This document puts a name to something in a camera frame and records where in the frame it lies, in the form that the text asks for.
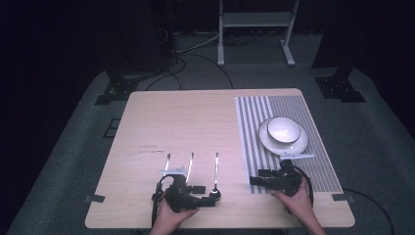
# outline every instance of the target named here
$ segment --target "hand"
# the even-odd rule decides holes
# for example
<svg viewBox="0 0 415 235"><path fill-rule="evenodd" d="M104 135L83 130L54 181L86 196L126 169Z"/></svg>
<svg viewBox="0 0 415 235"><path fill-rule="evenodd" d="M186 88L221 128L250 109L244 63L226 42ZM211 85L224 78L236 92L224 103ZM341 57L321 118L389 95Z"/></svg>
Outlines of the hand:
<svg viewBox="0 0 415 235"><path fill-rule="evenodd" d="M156 222L150 232L150 235L169 235L174 230L180 227L180 224L193 214L198 212L199 209L186 210L179 213L174 212L168 202L165 199L161 200L159 212Z"/></svg>
<svg viewBox="0 0 415 235"><path fill-rule="evenodd" d="M280 191L270 190L269 192L284 204L310 235L326 234L312 210L312 205L308 197L307 183L304 177L301 179L298 192L293 197L288 197Z"/></svg>

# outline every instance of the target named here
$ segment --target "table top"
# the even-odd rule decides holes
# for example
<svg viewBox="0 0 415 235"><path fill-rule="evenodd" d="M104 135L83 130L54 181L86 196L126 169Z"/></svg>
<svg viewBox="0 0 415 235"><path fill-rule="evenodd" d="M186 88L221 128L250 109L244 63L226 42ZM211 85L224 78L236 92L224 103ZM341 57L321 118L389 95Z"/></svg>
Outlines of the table top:
<svg viewBox="0 0 415 235"><path fill-rule="evenodd" d="M194 153L189 185L213 188L215 155L219 154L218 189L221 199L214 208L201 208L181 228L290 228L299 227L282 204L266 193L255 193L247 182L247 164L241 138L238 97L297 97L302 111L311 114L297 89L244 89L133 92L122 115L113 146L85 224L89 228L150 228L151 197L161 179L167 154L169 168L187 168ZM310 136L321 143L318 131ZM327 171L338 179L329 164ZM164 182L163 189L171 183ZM354 217L347 201L334 201L334 190L314 193L314 211L323 227L351 227Z"/></svg>

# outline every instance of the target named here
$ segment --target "white shelf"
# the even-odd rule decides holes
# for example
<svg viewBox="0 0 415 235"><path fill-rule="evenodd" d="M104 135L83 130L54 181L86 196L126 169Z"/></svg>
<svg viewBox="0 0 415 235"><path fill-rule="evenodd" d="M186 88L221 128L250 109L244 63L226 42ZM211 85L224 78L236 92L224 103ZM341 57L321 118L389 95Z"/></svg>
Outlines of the white shelf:
<svg viewBox="0 0 415 235"><path fill-rule="evenodd" d="M290 12L280 13L224 13L224 27L288 26Z"/></svg>

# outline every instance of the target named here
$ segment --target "gray floor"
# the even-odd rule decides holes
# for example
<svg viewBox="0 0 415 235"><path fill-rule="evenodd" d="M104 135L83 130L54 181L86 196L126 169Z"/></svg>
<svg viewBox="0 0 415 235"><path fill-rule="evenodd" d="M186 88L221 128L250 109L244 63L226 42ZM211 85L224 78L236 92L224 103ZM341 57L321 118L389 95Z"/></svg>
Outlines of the gray floor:
<svg viewBox="0 0 415 235"><path fill-rule="evenodd" d="M323 98L315 76L332 75L334 69L312 69L321 35L293 35L290 47L297 65L288 68L279 46L280 35L240 38L244 46L225 47L225 70L235 89L287 88L302 91L333 167L343 187L367 194L381 204L392 218L396 234L415 234L415 144L369 77L354 70L349 77L365 103L342 103ZM205 41L206 37L177 36L179 49ZM189 54L216 60L216 48L208 46L180 56L186 63L176 76L182 88L229 89L226 74L215 64ZM171 66L179 71L182 62ZM142 81L145 90L157 77ZM74 111L65 131L44 166L9 234L137 234L132 230L88 229L84 225L89 204L87 195L95 192L112 145L103 138L112 118L121 118L125 101L95 106L109 79L103 71L91 83ZM177 90L170 76L149 90ZM351 228L328 229L328 234L391 234L382 212L369 200L353 195L350 204L355 216ZM302 229L286 231L304 234ZM272 234L272 231L232 230L219 234Z"/></svg>

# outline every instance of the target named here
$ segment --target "striped placemat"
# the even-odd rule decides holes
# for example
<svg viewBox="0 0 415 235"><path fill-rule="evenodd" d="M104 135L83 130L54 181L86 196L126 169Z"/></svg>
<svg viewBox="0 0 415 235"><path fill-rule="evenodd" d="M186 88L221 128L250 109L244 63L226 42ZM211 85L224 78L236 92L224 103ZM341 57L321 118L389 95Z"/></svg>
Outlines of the striped placemat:
<svg viewBox="0 0 415 235"><path fill-rule="evenodd" d="M259 141L258 129L268 118L285 117L300 124L308 135L304 153L315 154L310 159L294 160L311 178L314 192L342 191L329 157L323 147L313 120L301 96L252 96L235 97L239 133L246 170L247 184L253 194L266 193L262 187L250 185L250 176L257 176L259 169L279 168L278 155L266 150Z"/></svg>

